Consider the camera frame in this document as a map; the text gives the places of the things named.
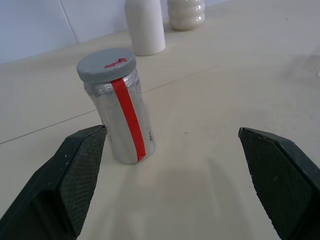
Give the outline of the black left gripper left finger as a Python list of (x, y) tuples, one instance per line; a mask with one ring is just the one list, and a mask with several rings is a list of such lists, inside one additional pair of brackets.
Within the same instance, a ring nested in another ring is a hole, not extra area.
[(107, 135), (104, 125), (68, 136), (29, 179), (0, 220), (2, 240), (75, 240), (93, 198)]

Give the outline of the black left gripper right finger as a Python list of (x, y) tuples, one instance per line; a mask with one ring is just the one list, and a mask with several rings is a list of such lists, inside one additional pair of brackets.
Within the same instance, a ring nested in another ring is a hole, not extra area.
[(291, 140), (241, 127), (256, 194), (282, 240), (320, 238), (320, 169)]

